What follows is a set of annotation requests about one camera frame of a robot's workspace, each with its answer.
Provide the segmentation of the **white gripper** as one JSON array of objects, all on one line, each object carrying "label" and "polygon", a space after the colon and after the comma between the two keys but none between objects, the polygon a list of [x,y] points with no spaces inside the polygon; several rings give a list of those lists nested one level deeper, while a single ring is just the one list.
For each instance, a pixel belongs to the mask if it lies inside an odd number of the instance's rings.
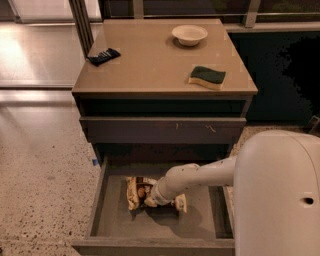
[{"label": "white gripper", "polygon": [[152,187],[151,197],[144,200],[148,207],[155,208],[158,205],[166,205],[176,197],[176,192],[167,184],[165,178],[159,179]]}]

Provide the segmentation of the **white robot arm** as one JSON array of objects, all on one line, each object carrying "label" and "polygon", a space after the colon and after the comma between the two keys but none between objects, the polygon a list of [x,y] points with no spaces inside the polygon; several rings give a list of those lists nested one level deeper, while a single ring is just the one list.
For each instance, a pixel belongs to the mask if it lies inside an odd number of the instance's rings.
[{"label": "white robot arm", "polygon": [[268,130],[233,157],[170,168],[151,190],[165,205],[196,186],[234,193],[236,256],[320,256],[320,138]]}]

